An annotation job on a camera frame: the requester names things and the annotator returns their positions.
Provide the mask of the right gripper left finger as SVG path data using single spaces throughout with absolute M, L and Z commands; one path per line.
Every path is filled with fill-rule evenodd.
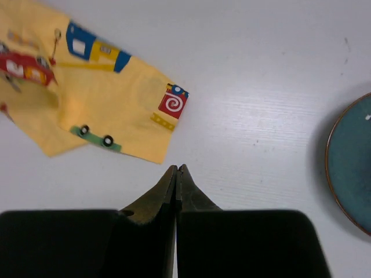
M 172 277 L 177 166 L 118 213 L 100 277 Z

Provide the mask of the yellow cartoon vehicle cloth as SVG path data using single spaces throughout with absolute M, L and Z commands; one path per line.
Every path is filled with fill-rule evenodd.
M 91 143 L 160 164 L 188 97 L 63 13 L 1 2 L 1 111 L 46 155 Z

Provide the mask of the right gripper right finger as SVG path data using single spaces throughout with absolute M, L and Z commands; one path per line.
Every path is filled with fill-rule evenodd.
M 182 165 L 176 177 L 179 277 L 329 277 L 310 219 L 297 210 L 222 210 Z

